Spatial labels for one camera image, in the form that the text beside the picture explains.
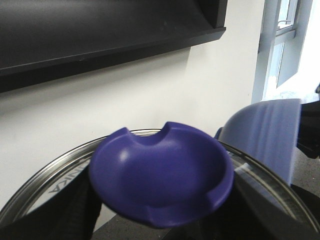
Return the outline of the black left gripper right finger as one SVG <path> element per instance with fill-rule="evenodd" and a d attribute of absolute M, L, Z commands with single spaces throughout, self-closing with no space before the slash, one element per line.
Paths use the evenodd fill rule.
<path fill-rule="evenodd" d="M 318 240 L 319 233 L 273 205 L 237 167 L 232 191 L 224 204 L 203 218 L 199 227 L 205 240 Z"/>

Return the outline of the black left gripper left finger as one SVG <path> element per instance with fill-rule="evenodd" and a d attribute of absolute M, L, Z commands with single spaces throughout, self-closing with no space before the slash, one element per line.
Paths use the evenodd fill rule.
<path fill-rule="evenodd" d="M 2 240 L 89 240 L 101 211 L 86 167 L 43 205 L 0 229 Z"/>

